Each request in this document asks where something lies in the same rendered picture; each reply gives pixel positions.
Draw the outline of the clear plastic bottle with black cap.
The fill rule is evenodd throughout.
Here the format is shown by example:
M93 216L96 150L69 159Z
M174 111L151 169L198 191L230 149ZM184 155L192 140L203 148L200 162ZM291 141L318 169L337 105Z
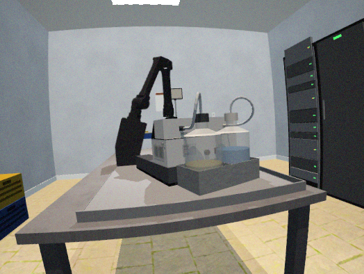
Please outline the clear plastic bottle with black cap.
M185 167L202 171L223 166L222 134L208 128L208 113L198 113L196 129L183 136Z

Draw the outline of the clear bottle with grey cap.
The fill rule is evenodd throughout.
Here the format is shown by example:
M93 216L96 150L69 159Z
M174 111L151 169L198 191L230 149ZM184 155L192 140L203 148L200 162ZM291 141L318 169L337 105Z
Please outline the clear bottle with grey cap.
M239 163L250 160L249 131L237 127L238 113L224 113L226 127L222 134L222 159L225 163Z

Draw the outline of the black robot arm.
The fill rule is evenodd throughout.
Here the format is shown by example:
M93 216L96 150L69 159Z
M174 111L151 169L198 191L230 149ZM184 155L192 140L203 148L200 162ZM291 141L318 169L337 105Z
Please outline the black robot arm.
M166 67L167 69L164 69L164 67ZM172 70L172 61L162 56L159 56L153 57L153 65L151 66L142 90L140 91L139 95L137 95L136 98L132 100L131 112L129 113L129 116L127 116L128 119L140 121L142 112L141 110L149 108L149 95L156 80L156 77L159 73L159 70L161 71L163 80L163 117L166 117L166 119L177 118L174 117L170 83L170 70Z

